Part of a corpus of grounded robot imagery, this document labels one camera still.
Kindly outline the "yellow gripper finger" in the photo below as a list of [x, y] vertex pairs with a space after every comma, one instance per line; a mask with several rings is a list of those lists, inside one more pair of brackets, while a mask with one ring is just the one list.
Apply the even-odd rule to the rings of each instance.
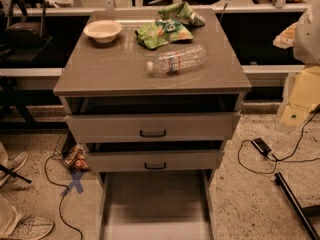
[[319, 106], [320, 67], [306, 66], [294, 78], [280, 121], [287, 126], [300, 126]]

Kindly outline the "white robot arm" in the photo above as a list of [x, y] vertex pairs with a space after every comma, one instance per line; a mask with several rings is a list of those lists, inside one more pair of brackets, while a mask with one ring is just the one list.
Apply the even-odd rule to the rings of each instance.
[[296, 23], [283, 30], [273, 45], [293, 48], [294, 58], [304, 64], [280, 116], [288, 126], [299, 126], [320, 105], [320, 2], [313, 2]]

